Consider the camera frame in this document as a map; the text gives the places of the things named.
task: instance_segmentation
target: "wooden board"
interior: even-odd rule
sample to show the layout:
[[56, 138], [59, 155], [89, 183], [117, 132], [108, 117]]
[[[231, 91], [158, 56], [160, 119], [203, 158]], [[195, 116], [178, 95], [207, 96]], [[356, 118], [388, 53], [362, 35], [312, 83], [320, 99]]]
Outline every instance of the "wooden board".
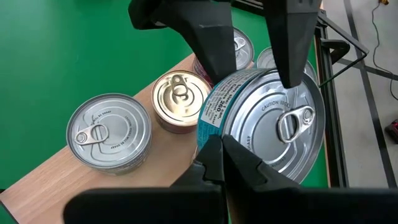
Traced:
[[[171, 70], [192, 71], [194, 57], [189, 55]], [[65, 146], [0, 194], [0, 201], [12, 216], [19, 223], [63, 223], [65, 204], [84, 190], [170, 186], [191, 164], [197, 146], [196, 132], [173, 134], [159, 126], [150, 99], [153, 84], [134, 96], [144, 105], [152, 121], [152, 144], [143, 165], [126, 175], [106, 175], [84, 166]]]

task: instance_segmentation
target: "black cable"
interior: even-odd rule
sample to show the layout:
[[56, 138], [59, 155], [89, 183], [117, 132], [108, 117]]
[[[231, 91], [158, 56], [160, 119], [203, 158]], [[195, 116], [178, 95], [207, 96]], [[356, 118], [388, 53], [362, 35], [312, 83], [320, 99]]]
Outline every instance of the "black cable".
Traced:
[[391, 80], [390, 80], [390, 93], [391, 93], [391, 96], [394, 97], [394, 99], [396, 99], [396, 100], [398, 101], [398, 98], [397, 98], [397, 97], [393, 94], [393, 92], [392, 92], [392, 81], [394, 80], [394, 74], [393, 74], [392, 72], [388, 71], [387, 69], [384, 69], [384, 68], [378, 66], [377, 63], [376, 63], [376, 50], [377, 50], [377, 48], [380, 46], [380, 38], [379, 38], [379, 30], [377, 29], [377, 26], [376, 26], [376, 24], [374, 23], [374, 11], [375, 11], [380, 5], [381, 5], [381, 2], [379, 2], [379, 4], [372, 10], [372, 23], [373, 23], [374, 29], [376, 30], [376, 37], [377, 37], [377, 45], [376, 45], [376, 47], [375, 47], [374, 50], [373, 50], [373, 64], [374, 64], [374, 66], [376, 66], [376, 68], [378, 68], [378, 69], [380, 69], [380, 70], [383, 70], [383, 71], [385, 71], [385, 72], [391, 74]]

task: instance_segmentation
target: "blue can label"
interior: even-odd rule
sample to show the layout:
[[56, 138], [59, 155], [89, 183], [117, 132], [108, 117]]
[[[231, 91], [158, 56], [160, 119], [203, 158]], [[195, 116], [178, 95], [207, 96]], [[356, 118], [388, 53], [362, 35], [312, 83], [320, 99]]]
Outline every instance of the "blue can label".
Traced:
[[217, 84], [201, 107], [197, 127], [198, 150], [205, 145], [209, 135], [222, 135], [223, 125], [230, 108], [244, 87], [262, 70], [240, 70]]

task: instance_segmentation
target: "gray floor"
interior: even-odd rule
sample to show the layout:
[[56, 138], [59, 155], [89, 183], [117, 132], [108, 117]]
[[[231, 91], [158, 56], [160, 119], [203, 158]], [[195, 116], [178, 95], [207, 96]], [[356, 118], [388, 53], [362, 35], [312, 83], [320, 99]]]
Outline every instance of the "gray floor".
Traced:
[[[347, 3], [351, 4], [359, 41], [370, 50], [364, 60], [365, 65], [372, 68], [375, 68], [372, 54], [377, 39], [371, 22], [371, 12], [377, 6], [377, 2], [377, 0], [323, 0], [327, 16], [349, 34], [351, 29], [345, 6]], [[376, 63], [394, 74], [398, 74], [397, 10], [398, 2], [390, 1], [388, 6], [381, 5], [374, 13], [381, 42], [377, 49]], [[328, 35], [330, 39], [341, 39], [330, 29]], [[356, 59], [353, 46], [344, 58]], [[333, 70], [337, 72], [343, 67], [344, 65], [337, 63], [333, 66]], [[389, 185], [387, 176], [392, 177], [391, 180], [395, 178], [398, 182], [398, 145], [395, 145], [383, 131], [376, 131], [375, 126], [379, 124], [384, 129], [391, 121], [398, 119], [398, 101], [390, 94], [390, 79], [370, 72], [364, 75], [368, 76], [370, 82], [368, 95], [365, 88], [367, 78], [362, 77], [361, 71], [357, 68], [347, 70], [335, 80], [349, 186], [392, 187], [394, 181], [390, 181]], [[398, 82], [393, 82], [393, 92], [398, 96]], [[373, 99], [369, 97], [369, 93], [373, 95], [375, 108], [371, 106]], [[379, 139], [376, 137], [377, 132], [381, 136]], [[388, 157], [394, 176], [386, 175], [388, 162], [383, 162], [380, 150], [383, 146], [387, 147], [387, 153], [383, 158]]]

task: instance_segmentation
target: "ring pull tab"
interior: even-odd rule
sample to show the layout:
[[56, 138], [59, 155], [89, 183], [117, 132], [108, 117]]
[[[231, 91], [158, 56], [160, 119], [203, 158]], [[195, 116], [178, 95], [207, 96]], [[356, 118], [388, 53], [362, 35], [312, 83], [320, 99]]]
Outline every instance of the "ring pull tab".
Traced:
[[[184, 86], [185, 91], [183, 93], [179, 93], [175, 88], [177, 86]], [[173, 75], [172, 77], [172, 91], [175, 96], [186, 96], [188, 94], [188, 86], [185, 83], [184, 78], [181, 75]]]
[[[102, 139], [95, 139], [92, 135], [92, 132], [94, 130], [94, 128], [96, 127], [104, 127], [105, 129], [105, 137], [103, 137]], [[99, 142], [103, 142], [105, 141], [107, 138], [109, 137], [109, 131], [108, 128], [105, 125], [102, 124], [94, 124], [91, 125], [88, 128], [85, 128], [81, 131], [79, 131], [76, 136], [75, 136], [75, 142], [81, 146], [85, 146], [87, 144], [95, 144], [95, 143], [99, 143]]]
[[246, 41], [242, 37], [235, 37], [235, 51], [239, 51], [242, 47], [246, 45]]
[[[294, 134], [289, 139], [286, 139], [282, 133], [282, 125], [284, 119], [288, 116], [293, 116], [297, 122], [297, 127]], [[278, 119], [277, 133], [279, 140], [284, 143], [294, 142], [305, 130], [307, 130], [315, 120], [315, 110], [311, 106], [301, 106], [295, 110], [283, 113]]]

